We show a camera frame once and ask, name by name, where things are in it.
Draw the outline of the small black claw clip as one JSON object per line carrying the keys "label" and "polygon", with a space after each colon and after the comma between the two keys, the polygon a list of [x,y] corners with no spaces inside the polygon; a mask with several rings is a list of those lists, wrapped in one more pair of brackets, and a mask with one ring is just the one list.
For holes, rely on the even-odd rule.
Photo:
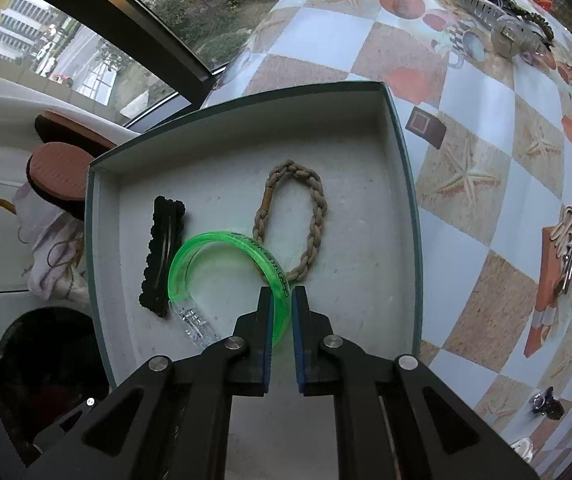
{"label": "small black claw clip", "polygon": [[566,412],[561,402],[555,398],[553,386],[534,394],[530,403],[533,414],[542,415],[551,420],[562,419]]}

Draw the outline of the white polka dot scrunchie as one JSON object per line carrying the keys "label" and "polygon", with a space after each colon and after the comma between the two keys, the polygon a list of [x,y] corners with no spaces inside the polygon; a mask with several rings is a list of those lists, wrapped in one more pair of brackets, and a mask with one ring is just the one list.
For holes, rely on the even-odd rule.
{"label": "white polka dot scrunchie", "polygon": [[514,450],[525,463],[531,463],[534,457],[534,442],[529,437],[521,438],[510,444],[510,448]]}

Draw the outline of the black scalloped snap hair clip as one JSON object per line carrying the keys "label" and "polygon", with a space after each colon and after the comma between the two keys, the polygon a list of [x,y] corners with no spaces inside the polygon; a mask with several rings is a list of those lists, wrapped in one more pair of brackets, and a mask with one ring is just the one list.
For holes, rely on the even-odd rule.
{"label": "black scalloped snap hair clip", "polygon": [[159,195],[153,201],[146,268],[138,301],[158,318],[169,314],[167,277],[172,260],[183,244],[184,216],[185,205],[180,200]]}

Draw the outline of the grey-green shallow tray box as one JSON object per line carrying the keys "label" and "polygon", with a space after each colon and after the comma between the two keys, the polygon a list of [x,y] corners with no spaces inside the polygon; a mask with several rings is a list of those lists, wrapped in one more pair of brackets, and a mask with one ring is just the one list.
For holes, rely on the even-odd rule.
{"label": "grey-green shallow tray box", "polygon": [[138,302],[159,196],[186,209],[184,236],[249,234],[269,172],[292,160],[322,180],[322,245],[304,279],[341,336],[393,358],[414,352],[423,256],[414,177],[391,91],[380,82],[308,84],[176,119],[100,157],[88,173],[91,308],[111,385],[157,353],[195,345],[175,318]]}

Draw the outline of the white pink cloth bag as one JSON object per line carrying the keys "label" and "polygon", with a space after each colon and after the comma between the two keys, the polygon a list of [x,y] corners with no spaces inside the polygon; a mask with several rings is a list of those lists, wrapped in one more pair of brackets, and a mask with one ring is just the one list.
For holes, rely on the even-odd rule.
{"label": "white pink cloth bag", "polygon": [[43,300],[89,304],[83,275],[83,223],[34,192],[28,183],[13,198],[19,239],[28,246],[32,264],[28,289]]}

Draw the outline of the orange soled black slipper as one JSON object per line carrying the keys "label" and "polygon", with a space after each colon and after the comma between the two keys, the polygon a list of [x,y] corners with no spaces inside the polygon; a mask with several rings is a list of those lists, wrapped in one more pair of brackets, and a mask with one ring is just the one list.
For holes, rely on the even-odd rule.
{"label": "orange soled black slipper", "polygon": [[43,200],[83,221],[88,167],[92,160],[90,154],[71,144],[42,144],[28,159],[28,185]]}

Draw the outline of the checkered floral tablecloth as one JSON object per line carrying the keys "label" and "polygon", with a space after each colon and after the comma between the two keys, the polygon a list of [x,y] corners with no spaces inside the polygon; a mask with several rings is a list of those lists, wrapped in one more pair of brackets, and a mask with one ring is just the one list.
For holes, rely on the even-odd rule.
{"label": "checkered floral tablecloth", "polygon": [[[390,89],[423,238],[423,361],[532,465],[572,464],[572,281],[549,235],[572,205],[572,36],[502,58],[456,0],[279,0],[210,102],[296,84]],[[554,387],[566,412],[531,412]]]}

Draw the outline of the clear large claw clip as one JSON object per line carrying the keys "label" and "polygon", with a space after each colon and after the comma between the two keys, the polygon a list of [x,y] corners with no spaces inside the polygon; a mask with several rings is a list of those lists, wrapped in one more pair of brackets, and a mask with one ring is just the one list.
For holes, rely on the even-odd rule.
{"label": "clear large claw clip", "polygon": [[491,30],[494,50],[503,58],[518,54],[544,54],[547,51],[542,36],[533,24],[502,10],[487,0],[458,0],[468,13]]}

